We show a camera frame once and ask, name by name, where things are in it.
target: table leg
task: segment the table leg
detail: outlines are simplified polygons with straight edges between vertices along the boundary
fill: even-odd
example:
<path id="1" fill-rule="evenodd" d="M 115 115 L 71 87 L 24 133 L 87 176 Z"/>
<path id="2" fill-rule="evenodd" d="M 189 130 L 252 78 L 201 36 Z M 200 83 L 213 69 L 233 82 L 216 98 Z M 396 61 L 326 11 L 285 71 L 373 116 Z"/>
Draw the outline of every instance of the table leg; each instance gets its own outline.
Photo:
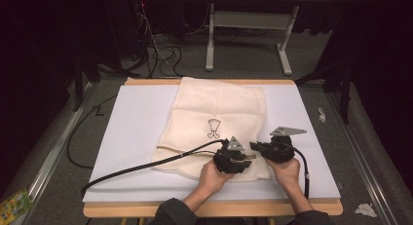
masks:
<path id="1" fill-rule="evenodd" d="M 213 70 L 213 18 L 214 18 L 214 4 L 209 5 L 209 39 L 207 41 L 206 49 L 206 71 Z"/>
<path id="2" fill-rule="evenodd" d="M 279 52 L 280 60 L 282 62 L 282 70 L 285 76 L 290 76 L 292 74 L 291 67 L 289 66 L 288 58 L 286 57 L 285 48 L 288 43 L 289 36 L 291 35 L 292 27 L 294 26 L 295 20 L 297 19 L 298 6 L 294 6 L 291 12 L 291 17 L 288 20 L 288 24 L 285 28 L 285 35 L 281 44 L 277 44 L 277 50 Z"/>

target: person's hand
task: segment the person's hand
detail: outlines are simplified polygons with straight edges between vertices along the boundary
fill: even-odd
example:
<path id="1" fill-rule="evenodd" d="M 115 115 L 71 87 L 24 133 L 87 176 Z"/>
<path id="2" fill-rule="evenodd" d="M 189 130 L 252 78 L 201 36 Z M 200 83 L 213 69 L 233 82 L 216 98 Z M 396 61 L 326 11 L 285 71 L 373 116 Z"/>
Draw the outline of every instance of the person's hand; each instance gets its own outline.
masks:
<path id="1" fill-rule="evenodd" d="M 221 173 L 213 160 L 207 162 L 201 171 L 197 188 L 183 200 L 191 211 L 195 212 L 210 196 L 219 192 L 225 182 L 234 177 L 232 173 Z"/>
<path id="2" fill-rule="evenodd" d="M 298 175 L 300 173 L 300 162 L 295 158 L 283 164 L 276 164 L 271 160 L 265 162 L 273 169 L 276 180 L 282 188 L 298 185 Z"/>
<path id="3" fill-rule="evenodd" d="M 216 168 L 213 160 L 207 162 L 201 171 L 200 183 L 197 189 L 212 196 L 224 186 L 228 179 L 234 177 L 232 173 L 221 173 Z"/>
<path id="4" fill-rule="evenodd" d="M 276 180 L 289 197 L 295 214 L 307 210 L 313 210 L 313 207 L 309 201 L 306 197 L 304 197 L 298 183 L 300 162 L 294 158 L 283 164 L 276 164 L 267 159 L 265 159 L 265 162 L 267 162 L 267 164 L 273 169 Z"/>

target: paper scrap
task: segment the paper scrap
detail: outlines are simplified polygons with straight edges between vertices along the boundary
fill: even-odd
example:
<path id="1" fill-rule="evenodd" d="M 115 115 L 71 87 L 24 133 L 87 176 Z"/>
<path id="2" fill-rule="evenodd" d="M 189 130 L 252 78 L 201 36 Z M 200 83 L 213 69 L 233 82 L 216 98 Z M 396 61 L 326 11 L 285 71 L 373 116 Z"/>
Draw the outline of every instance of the paper scrap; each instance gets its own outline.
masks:
<path id="1" fill-rule="evenodd" d="M 319 120 L 325 123 L 325 114 L 321 107 L 319 107 Z"/>
<path id="2" fill-rule="evenodd" d="M 376 212 L 374 212 L 373 208 L 371 207 L 372 204 L 361 204 L 356 209 L 355 213 L 361 213 L 363 215 L 367 215 L 370 217 L 377 217 Z"/>

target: dark sleeve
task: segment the dark sleeve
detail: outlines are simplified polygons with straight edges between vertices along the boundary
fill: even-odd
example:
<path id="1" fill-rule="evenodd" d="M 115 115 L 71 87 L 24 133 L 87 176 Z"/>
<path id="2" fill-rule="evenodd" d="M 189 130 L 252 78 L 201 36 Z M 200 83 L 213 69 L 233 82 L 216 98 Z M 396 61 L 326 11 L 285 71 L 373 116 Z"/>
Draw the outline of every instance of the dark sleeve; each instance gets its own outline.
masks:
<path id="1" fill-rule="evenodd" d="M 297 213 L 294 225 L 333 225 L 333 223 L 327 213 L 309 210 Z"/>
<path id="2" fill-rule="evenodd" d="M 148 225 L 193 225 L 197 218 L 187 205 L 178 199 L 169 199 L 158 207 Z"/>

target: white board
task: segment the white board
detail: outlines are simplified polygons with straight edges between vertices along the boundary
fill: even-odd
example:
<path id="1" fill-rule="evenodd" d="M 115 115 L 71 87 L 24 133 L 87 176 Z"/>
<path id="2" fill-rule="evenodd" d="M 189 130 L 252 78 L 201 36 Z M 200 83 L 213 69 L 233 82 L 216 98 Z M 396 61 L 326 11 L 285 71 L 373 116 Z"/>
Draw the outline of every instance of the white board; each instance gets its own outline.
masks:
<path id="1" fill-rule="evenodd" d="M 279 126 L 306 130 L 291 137 L 294 147 L 307 159 L 310 172 L 310 198 L 338 199 L 336 183 L 319 146 L 313 126 L 295 85 L 254 85 L 264 89 L 267 114 L 258 135 L 270 142 L 270 132 Z M 129 169 L 151 161 L 156 144 L 168 122 L 177 85 L 123 86 L 102 140 L 91 181 L 109 173 Z M 301 158 L 300 185 L 304 189 Z M 164 172 L 142 169 L 111 178 L 92 186 L 84 203 L 162 202 L 169 198 L 184 199 L 198 180 Z M 275 181 L 227 182 L 210 200 L 286 199 Z"/>

